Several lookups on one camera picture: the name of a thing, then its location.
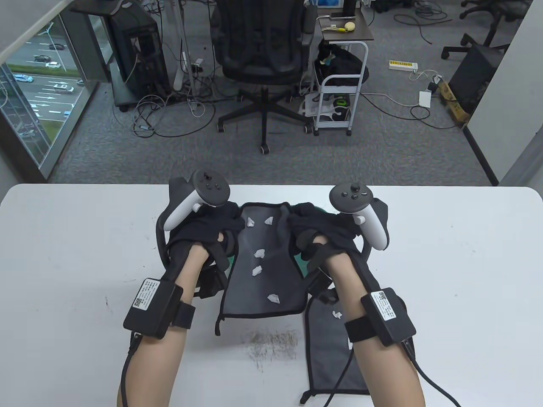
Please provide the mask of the person's left hand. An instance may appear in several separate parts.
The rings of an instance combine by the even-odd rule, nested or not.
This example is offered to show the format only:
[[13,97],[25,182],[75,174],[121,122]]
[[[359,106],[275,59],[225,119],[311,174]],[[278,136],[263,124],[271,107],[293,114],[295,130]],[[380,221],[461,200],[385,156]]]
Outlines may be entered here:
[[210,262],[215,262],[217,269],[224,273],[244,227],[236,203],[228,201],[218,207],[203,206],[171,231],[165,247],[169,261],[181,266],[190,247],[200,244],[209,254]]

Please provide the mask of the person's right hand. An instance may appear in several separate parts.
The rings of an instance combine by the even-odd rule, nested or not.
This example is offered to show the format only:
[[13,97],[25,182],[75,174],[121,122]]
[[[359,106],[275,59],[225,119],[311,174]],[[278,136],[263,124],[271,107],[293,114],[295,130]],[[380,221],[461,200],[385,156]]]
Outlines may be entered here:
[[326,212],[310,202],[295,205],[287,223],[295,237],[297,252],[307,261],[308,273],[321,268],[336,254],[360,256],[354,243],[360,230],[351,215]]

